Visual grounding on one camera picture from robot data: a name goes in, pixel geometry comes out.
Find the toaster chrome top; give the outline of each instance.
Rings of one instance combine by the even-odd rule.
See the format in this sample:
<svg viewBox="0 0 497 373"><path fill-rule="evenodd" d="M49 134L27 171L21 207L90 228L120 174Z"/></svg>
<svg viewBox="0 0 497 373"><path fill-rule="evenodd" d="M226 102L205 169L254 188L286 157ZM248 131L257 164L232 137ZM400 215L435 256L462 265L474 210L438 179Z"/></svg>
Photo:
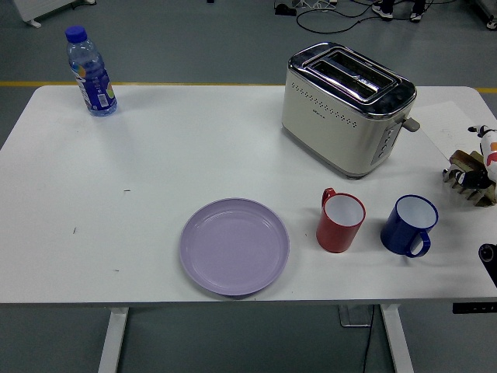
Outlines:
<svg viewBox="0 0 497 373"><path fill-rule="evenodd" d="M384 66L335 43L295 54L289 70L366 117L391 117L414 101L415 86Z"/></svg>

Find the plate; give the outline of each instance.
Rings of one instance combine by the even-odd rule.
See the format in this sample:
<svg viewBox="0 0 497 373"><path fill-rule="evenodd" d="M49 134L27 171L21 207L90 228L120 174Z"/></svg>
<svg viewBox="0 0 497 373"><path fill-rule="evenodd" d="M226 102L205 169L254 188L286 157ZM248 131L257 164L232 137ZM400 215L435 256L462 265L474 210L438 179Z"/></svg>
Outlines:
<svg viewBox="0 0 497 373"><path fill-rule="evenodd" d="M275 281L287 264L283 222L253 200L218 200L196 212L181 234L181 263L198 285L221 295L248 295Z"/></svg>

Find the shoe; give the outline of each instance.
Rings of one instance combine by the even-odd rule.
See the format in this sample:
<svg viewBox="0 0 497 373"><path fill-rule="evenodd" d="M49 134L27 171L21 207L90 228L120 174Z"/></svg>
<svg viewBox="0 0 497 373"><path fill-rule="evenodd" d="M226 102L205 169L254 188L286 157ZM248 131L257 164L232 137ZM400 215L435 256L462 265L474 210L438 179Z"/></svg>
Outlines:
<svg viewBox="0 0 497 373"><path fill-rule="evenodd" d="M414 23L418 23L422 18L422 14L423 14L423 12L421 12L421 13L412 12L411 16L409 17L409 21L414 22Z"/></svg>
<svg viewBox="0 0 497 373"><path fill-rule="evenodd" d="M382 20L392 21L392 19L394 18L394 13L385 13L383 10L381 10L381 3L382 2L374 2L371 6L371 9L373 9L373 12L378 14Z"/></svg>

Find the gray floor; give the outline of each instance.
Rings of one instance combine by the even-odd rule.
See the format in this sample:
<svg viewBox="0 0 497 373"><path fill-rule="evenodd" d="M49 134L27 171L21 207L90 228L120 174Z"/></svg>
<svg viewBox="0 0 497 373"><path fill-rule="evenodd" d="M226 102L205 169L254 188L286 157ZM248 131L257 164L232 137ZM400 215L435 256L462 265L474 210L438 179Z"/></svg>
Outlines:
<svg viewBox="0 0 497 373"><path fill-rule="evenodd" d="M396 5L394 15L405 18L411 6ZM354 15L365 8L339 0L337 10ZM301 29L294 17L275 16L271 0L98 0L96 6L64 7L40 17L43 26L35 30L19 19L10 0L0 0L0 145L42 84L2 82L71 82L64 29L72 24L87 28L114 82L284 84L288 58L326 40L416 85L495 88L497 33L485 28L479 13L466 0L439 2L420 24L368 19L324 35ZM358 19L372 15L368 9ZM357 19L320 12L300 20L313 30L334 31ZM482 96L497 114L497 95ZM495 314L452 315L451 304L435 303L403 305L400 311L416 372L496 370ZM392 371L379 315L367 371ZM105 309L0 308L0 372L96 371L108 317ZM120 371L358 372L367 337L368 329L343 329L336 306L326 303L135 309Z"/></svg>

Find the tabletop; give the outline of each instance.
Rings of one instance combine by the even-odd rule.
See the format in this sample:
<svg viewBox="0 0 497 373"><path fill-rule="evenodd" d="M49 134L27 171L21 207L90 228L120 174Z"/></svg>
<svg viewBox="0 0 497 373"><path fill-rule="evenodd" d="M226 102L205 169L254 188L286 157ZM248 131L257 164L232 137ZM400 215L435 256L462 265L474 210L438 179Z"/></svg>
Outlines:
<svg viewBox="0 0 497 373"><path fill-rule="evenodd" d="M287 135L284 86L123 85L115 93L118 110L98 118L77 86L38 89L0 151L0 304L230 299L192 281L179 258L188 219L230 197L266 205L290 237L283 273L245 300L497 299L478 258L478 247L495 241L497 207L474 207L442 181L451 148L478 149L465 128L497 127L476 91L418 87L411 115L422 130L402 131L387 161L360 180ZM315 238L327 187L367 210L340 254ZM387 251L379 235L408 193L440 213L431 250L416 259Z"/></svg>

